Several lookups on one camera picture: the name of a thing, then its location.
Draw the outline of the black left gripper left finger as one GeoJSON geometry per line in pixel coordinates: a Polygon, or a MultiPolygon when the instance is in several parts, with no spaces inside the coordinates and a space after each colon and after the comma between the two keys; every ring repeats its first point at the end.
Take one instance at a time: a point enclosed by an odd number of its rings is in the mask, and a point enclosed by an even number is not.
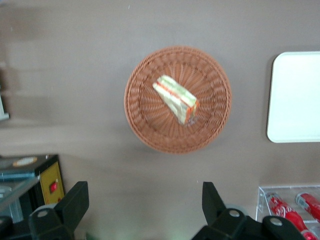
{"type": "Polygon", "coordinates": [[[34,211],[28,219],[33,240],[73,240],[74,232],[89,208],[87,181],[77,182],[54,207],[34,211]]]}

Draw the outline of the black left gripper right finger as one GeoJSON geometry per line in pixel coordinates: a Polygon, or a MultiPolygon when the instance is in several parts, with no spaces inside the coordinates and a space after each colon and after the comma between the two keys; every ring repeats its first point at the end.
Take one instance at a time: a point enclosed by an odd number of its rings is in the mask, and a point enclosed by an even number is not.
{"type": "Polygon", "coordinates": [[[227,208],[212,182],[202,185],[202,211],[207,222],[194,240],[261,240],[262,225],[236,208],[227,208]]]}

